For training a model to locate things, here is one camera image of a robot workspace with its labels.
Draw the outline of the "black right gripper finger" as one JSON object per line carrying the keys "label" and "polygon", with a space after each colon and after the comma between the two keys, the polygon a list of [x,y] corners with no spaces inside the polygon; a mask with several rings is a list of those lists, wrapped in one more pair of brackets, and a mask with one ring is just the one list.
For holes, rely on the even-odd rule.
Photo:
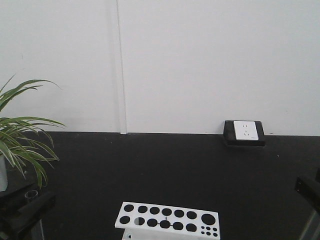
{"label": "black right gripper finger", "polygon": [[319,214],[320,213],[320,183],[306,176],[298,176],[295,182],[298,192]]}

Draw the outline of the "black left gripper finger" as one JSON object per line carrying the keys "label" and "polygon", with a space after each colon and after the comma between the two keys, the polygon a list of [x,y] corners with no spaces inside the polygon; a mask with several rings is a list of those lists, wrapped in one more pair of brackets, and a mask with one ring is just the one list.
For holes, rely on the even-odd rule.
{"label": "black left gripper finger", "polygon": [[32,240],[31,229],[55,206],[56,195],[53,192],[38,194],[34,201],[35,211],[32,211],[31,203],[15,212],[0,212],[0,238],[2,240]]}
{"label": "black left gripper finger", "polygon": [[23,207],[27,200],[25,193],[35,187],[34,183],[24,184],[14,190],[6,190],[0,193],[0,212],[12,213]]}

